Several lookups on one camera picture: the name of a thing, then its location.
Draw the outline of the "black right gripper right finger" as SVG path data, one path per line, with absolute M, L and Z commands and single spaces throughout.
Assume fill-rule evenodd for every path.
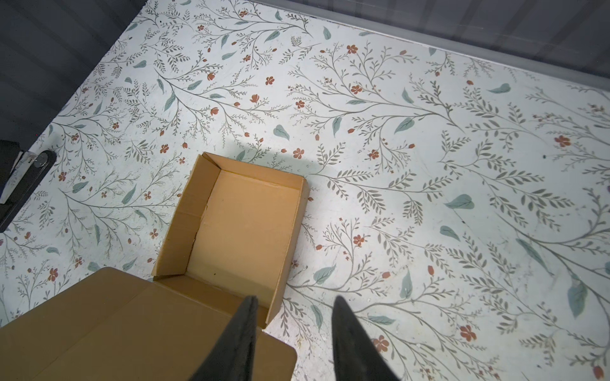
M 336 380 L 399 380 L 341 296 L 335 299 L 331 321 Z

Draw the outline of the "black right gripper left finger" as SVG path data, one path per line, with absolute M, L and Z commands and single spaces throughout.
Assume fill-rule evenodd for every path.
M 253 378 L 257 311 L 257 297 L 246 297 L 190 380 L 249 381 Z

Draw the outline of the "brown cardboard box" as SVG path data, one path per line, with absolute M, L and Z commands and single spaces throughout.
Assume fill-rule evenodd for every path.
M 238 314 L 248 360 L 216 374 L 289 380 L 295 349 L 265 333 L 281 308 L 308 202 L 303 176 L 200 155 L 152 279 L 101 268 L 1 330 L 4 380 L 187 380 L 217 365 Z

